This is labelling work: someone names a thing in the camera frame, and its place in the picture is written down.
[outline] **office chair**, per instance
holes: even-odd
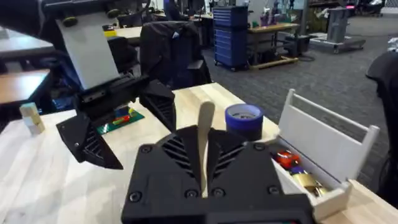
[[[142,26],[142,14],[123,15],[118,17],[120,28],[140,27]]]
[[[109,48],[119,73],[130,70],[138,64],[137,51],[125,37],[108,37]]]
[[[171,89],[211,83],[192,22],[152,22],[141,30],[141,72]]]
[[[377,83],[389,137],[389,152],[379,174],[378,196],[398,208],[398,53],[380,55],[366,75]]]

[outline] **screw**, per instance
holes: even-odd
[[[198,192],[196,190],[190,189],[184,193],[186,198],[198,197]]]
[[[142,153],[150,153],[152,150],[152,146],[142,146],[141,147],[141,152]]]
[[[142,197],[142,193],[137,191],[137,192],[133,192],[130,194],[129,200],[132,203],[136,203],[141,200],[141,197]]]
[[[257,151],[262,151],[266,148],[266,146],[264,144],[261,143],[254,143],[254,149]]]
[[[280,194],[280,190],[276,186],[270,186],[268,187],[268,193],[277,195]]]
[[[211,191],[214,197],[224,197],[225,191],[221,188],[215,188]]]

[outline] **red object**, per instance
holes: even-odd
[[[299,156],[292,154],[290,151],[278,152],[276,154],[276,161],[287,170],[300,164]]]
[[[129,121],[130,120],[130,115],[125,115],[125,116],[122,116],[122,117],[118,117],[118,118],[116,118],[113,121],[119,121],[120,119],[123,119],[122,123],[126,122],[126,121]]]

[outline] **painter's tape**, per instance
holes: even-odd
[[[226,130],[250,141],[259,140],[262,136],[263,116],[264,114],[257,106],[232,105],[225,110]]]

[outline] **desk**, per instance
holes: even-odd
[[[47,54],[54,50],[51,43],[25,34],[18,33],[18,35],[0,39],[0,57],[4,60]]]
[[[130,27],[115,29],[116,35],[120,37],[125,37],[129,40],[129,43],[136,44],[139,42],[142,27]]]
[[[0,105],[32,100],[49,76],[50,70],[0,75]]]
[[[254,63],[253,65],[250,65],[250,69],[259,69],[259,68],[267,68],[271,67],[274,65],[282,65],[286,63],[292,63],[292,62],[297,62],[299,59],[298,58],[287,58],[287,57],[281,57],[281,60],[276,60],[273,62],[267,62],[267,63],[262,63],[258,64],[257,60],[257,53],[258,53],[258,48],[259,48],[259,36],[261,34],[269,34],[269,33],[274,33],[273,40],[271,40],[271,43],[273,44],[273,47],[267,49],[267,50],[276,50],[276,48],[279,47],[287,47],[287,46],[292,46],[292,54],[295,57],[297,55],[297,32],[299,31],[300,26],[298,24],[291,24],[291,23],[278,23],[276,25],[271,25],[271,26],[266,26],[266,27],[256,27],[256,28],[250,28],[248,29],[248,33],[253,35],[253,54],[254,54]],[[277,33],[286,31],[286,30],[294,30],[294,37],[295,40],[293,43],[286,43],[284,40],[278,40],[277,38]],[[282,45],[277,45],[278,42],[282,42],[284,44]]]
[[[224,109],[242,102],[217,83],[177,90],[177,127],[196,124],[199,106],[206,100],[216,105],[216,129],[225,128]],[[0,134],[0,223],[120,223],[138,147],[169,133],[139,103],[133,107],[145,118],[104,135],[124,170],[76,162],[55,127],[75,111],[41,116],[46,129],[34,138],[21,120],[10,122]],[[278,133],[277,125],[265,118],[263,140],[274,139]],[[328,218],[326,224],[396,222],[397,210],[357,182],[353,186],[350,208]]]
[[[213,15],[209,15],[209,14],[202,14],[202,15],[199,15],[199,14],[195,14],[195,18],[203,18],[203,19],[213,19]]]
[[[160,12],[160,13],[154,13],[154,16],[157,17],[166,17],[166,14],[164,12]]]

